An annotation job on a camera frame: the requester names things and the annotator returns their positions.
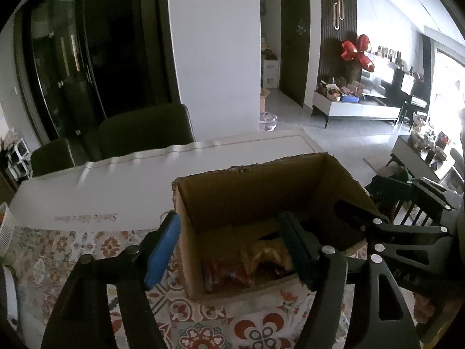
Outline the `beige crinkled snack bag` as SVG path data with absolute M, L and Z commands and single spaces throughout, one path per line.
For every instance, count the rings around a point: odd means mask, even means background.
M 258 240 L 240 248 L 239 253 L 248 275 L 253 274 L 264 261 L 270 261 L 286 271 L 293 270 L 291 256 L 281 238 Z

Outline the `white plastic basket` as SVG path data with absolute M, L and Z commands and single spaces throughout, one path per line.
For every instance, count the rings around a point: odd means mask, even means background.
M 9 250 L 15 229 L 15 219 L 6 202 L 0 206 L 0 257 L 4 257 Z

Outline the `white tv cabinet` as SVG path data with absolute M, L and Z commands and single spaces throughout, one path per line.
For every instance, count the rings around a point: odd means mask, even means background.
M 325 128 L 331 120 L 368 120 L 396 122 L 400 108 L 383 106 L 378 102 L 362 100 L 361 102 L 333 102 L 317 91 L 314 92 L 312 114 L 321 115 L 325 119 Z

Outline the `dark garment on chair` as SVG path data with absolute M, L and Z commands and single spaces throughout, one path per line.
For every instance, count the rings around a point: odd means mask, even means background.
M 411 180 L 409 172 L 400 167 L 390 176 L 374 176 L 365 188 L 378 210 L 388 215 L 395 210 L 399 202 L 406 202 L 410 197 Z

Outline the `dark glass sliding door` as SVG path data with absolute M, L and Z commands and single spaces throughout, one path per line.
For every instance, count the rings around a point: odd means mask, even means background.
M 13 43 L 39 145 L 180 101 L 169 0 L 25 0 Z

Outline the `white round cooker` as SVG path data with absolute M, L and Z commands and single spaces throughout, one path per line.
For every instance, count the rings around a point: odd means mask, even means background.
M 17 288 L 11 269 L 1 265 L 0 270 L 1 317 L 6 319 L 14 331 L 18 330 Z

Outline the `dark hallway door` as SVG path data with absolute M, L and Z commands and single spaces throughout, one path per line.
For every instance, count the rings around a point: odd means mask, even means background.
M 303 106 L 310 53 L 310 0 L 280 0 L 280 90 Z

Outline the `red snack packet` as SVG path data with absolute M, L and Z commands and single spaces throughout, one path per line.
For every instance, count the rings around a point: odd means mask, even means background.
M 250 288 L 255 286 L 253 276 L 239 260 L 207 259 L 203 262 L 205 288 L 209 292 L 225 291 L 230 285 Z

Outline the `brown cardboard box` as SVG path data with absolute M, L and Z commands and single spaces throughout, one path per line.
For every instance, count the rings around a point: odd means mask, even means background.
M 369 218 L 379 215 L 366 189 L 332 155 L 301 154 L 174 180 L 174 209 L 181 219 L 180 280 L 197 302 L 243 299 L 295 280 L 270 261 L 251 274 L 255 286 L 205 288 L 203 262 L 239 260 L 240 248 L 282 238 L 279 218 L 291 213 L 320 244 L 353 253 L 365 239 Z

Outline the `dark chair far left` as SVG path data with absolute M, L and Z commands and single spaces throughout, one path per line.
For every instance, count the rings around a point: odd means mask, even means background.
M 49 142 L 31 153 L 33 177 L 41 177 L 52 172 L 74 168 L 89 161 L 80 144 L 61 138 Z

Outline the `dark chair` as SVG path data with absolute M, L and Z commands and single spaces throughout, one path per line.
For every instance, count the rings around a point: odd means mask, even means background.
M 89 161 L 80 144 L 61 138 L 49 142 L 31 153 L 33 177 L 41 177 L 52 172 L 74 168 Z
M 187 107 L 172 103 L 109 118 L 98 129 L 104 159 L 195 141 Z

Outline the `red foil balloon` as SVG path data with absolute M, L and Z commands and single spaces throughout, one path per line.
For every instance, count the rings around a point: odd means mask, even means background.
M 356 41 L 356 44 L 350 40 L 344 40 L 341 43 L 342 54 L 341 57 L 345 61 L 356 60 L 361 67 L 367 72 L 374 72 L 375 65 L 373 61 L 365 55 L 365 52 L 368 50 L 369 45 L 371 44 L 370 39 L 367 35 L 360 35 Z

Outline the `dark chair far right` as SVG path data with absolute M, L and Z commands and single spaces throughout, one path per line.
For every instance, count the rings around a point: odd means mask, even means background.
M 104 159 L 195 141 L 187 107 L 172 103 L 109 118 L 98 129 Z

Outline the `patterned table runner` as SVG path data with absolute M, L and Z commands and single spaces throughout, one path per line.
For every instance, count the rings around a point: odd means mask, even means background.
M 17 227 L 1 261 L 12 268 L 27 341 L 40 341 L 77 260 L 112 258 L 141 243 L 145 230 L 64 231 Z M 173 255 L 162 279 L 144 297 L 168 348 L 294 348 L 315 294 L 294 280 L 258 295 L 195 302 Z

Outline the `coffee table with items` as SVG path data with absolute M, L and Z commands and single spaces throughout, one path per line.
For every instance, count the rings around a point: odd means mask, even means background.
M 464 193 L 464 178 L 459 163 L 448 150 L 445 159 L 430 148 L 420 149 L 412 135 L 398 136 L 390 153 L 392 162 L 403 166 L 413 178 L 426 178 L 458 194 Z

